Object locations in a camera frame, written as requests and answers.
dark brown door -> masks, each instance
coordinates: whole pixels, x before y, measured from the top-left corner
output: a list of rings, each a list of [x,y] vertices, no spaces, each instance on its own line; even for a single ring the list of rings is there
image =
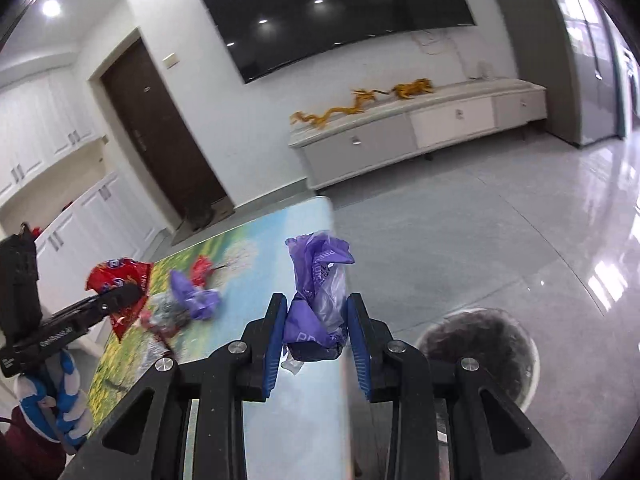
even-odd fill
[[[109,67],[102,83],[149,172],[183,218],[194,207],[226,196],[142,40]]]

ceiling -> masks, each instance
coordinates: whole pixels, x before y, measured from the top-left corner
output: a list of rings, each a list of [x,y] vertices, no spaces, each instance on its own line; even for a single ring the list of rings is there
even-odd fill
[[[47,0],[36,0],[26,11],[0,52],[0,70],[27,59],[31,52],[75,50],[89,30],[119,0],[57,0],[61,13],[48,18],[42,13]]]

golden tiger figurine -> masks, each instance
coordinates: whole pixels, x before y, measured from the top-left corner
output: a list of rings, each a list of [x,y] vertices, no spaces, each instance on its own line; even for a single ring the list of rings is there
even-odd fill
[[[414,95],[431,94],[433,93],[433,86],[429,79],[416,79],[413,83],[400,83],[394,86],[389,92],[382,90],[366,90],[364,88],[358,88],[352,90],[351,93],[355,95],[353,100],[353,106],[347,107],[334,107],[329,108],[323,115],[317,116],[315,114],[305,115],[304,112],[296,112],[289,117],[291,124],[295,124],[298,121],[303,123],[311,123],[315,128],[324,128],[326,122],[329,120],[332,114],[342,113],[346,115],[361,114],[364,112],[363,104],[368,101],[375,101],[376,94],[389,95],[391,92],[396,94],[399,99],[411,99]]]

blue gripper pad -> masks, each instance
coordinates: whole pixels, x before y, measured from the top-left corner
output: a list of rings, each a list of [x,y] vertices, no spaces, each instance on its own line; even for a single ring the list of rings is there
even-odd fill
[[[360,319],[352,296],[347,300],[347,327],[353,351],[353,360],[358,374],[360,389],[367,400],[371,400],[371,355],[367,350],[364,332],[360,325]]]
[[[262,379],[262,394],[265,399],[271,395],[271,390],[276,385],[278,367],[282,355],[282,338],[284,336],[284,321],[287,318],[287,298],[282,296],[273,331],[269,337],[269,345],[264,355],[264,376]]]

blue and white glove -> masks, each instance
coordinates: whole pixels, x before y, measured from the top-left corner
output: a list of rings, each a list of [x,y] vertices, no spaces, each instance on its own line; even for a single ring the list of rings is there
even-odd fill
[[[56,398],[47,396],[45,385],[36,377],[20,374],[15,380],[15,396],[27,424],[50,442],[59,442],[45,420],[41,406],[58,408],[56,425],[68,444],[78,447],[86,440],[94,420],[86,406],[86,394],[80,389],[80,374],[73,357],[66,350],[46,361],[46,369],[56,385]]]

